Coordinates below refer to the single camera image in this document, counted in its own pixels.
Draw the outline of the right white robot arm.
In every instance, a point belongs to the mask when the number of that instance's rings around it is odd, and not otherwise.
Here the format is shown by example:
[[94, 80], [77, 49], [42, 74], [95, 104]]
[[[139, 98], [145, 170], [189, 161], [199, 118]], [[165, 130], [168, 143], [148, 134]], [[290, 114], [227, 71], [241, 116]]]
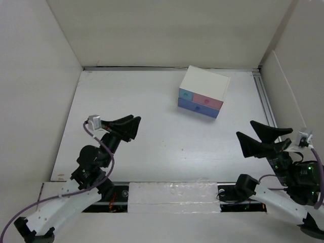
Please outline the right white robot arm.
[[272, 206], [295, 220], [300, 230], [323, 239], [323, 164], [312, 142], [312, 130], [303, 128], [296, 140], [277, 142], [293, 132], [250, 122], [259, 140], [237, 132], [245, 158], [265, 158], [288, 197], [279, 195], [247, 174], [241, 174], [234, 186], [239, 199], [252, 199]]

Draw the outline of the white drawer organizer cabinet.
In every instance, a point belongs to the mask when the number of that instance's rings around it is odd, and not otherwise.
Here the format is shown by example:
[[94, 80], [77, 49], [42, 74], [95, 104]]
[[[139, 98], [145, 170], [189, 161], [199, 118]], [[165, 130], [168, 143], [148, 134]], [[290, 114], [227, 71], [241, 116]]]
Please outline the white drawer organizer cabinet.
[[195, 66], [189, 66], [180, 88], [195, 94], [224, 100], [230, 77]]

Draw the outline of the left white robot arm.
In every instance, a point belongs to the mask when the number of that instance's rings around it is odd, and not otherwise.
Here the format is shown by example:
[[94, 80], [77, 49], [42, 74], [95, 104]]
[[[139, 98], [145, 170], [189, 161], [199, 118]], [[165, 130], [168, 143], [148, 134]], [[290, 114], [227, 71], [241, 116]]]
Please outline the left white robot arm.
[[56, 196], [36, 202], [42, 207], [30, 216], [14, 218], [14, 226], [25, 242], [53, 242], [58, 230], [75, 215], [112, 197], [111, 172], [104, 169], [113, 169], [119, 144], [136, 138], [140, 121], [141, 117], [133, 115], [112, 121], [104, 121], [98, 115], [87, 118], [83, 128], [99, 146], [86, 145], [80, 150], [77, 169]]

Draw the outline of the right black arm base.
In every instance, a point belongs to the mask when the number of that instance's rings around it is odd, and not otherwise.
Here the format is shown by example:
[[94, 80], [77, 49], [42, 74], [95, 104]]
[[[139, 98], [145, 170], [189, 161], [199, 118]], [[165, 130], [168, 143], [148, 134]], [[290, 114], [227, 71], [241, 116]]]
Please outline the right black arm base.
[[235, 183], [217, 183], [216, 199], [221, 213], [267, 212], [266, 205], [251, 199], [258, 180], [247, 174], [239, 175]]

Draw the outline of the pink drawer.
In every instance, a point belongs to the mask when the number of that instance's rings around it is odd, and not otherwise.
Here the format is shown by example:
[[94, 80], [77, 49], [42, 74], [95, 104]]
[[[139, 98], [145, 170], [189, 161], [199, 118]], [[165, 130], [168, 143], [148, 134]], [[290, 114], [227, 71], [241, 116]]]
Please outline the pink drawer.
[[203, 96], [197, 93], [193, 94], [192, 101], [217, 110], [220, 110], [223, 105], [223, 101], [221, 100]]

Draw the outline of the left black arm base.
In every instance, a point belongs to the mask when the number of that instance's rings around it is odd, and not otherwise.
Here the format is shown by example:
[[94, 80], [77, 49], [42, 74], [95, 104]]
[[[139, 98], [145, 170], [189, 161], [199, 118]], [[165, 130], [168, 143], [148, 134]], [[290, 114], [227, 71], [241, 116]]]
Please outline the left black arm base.
[[90, 205], [83, 213], [127, 213], [129, 198], [129, 183], [116, 182], [112, 194]]

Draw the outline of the light blue drawer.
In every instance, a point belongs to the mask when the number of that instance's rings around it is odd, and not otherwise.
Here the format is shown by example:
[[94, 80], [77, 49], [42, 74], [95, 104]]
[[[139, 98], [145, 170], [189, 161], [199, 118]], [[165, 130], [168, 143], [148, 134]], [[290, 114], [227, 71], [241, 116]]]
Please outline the light blue drawer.
[[192, 101], [194, 93], [182, 88], [179, 88], [178, 97], [184, 100]]

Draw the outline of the purple blue drawer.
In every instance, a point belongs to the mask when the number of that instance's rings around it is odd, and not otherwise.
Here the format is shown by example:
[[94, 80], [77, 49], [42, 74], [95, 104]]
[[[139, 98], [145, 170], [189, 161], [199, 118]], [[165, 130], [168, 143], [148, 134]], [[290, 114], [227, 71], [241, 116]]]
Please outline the purple blue drawer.
[[178, 98], [178, 106], [212, 118], [217, 118], [219, 110], [189, 100]]

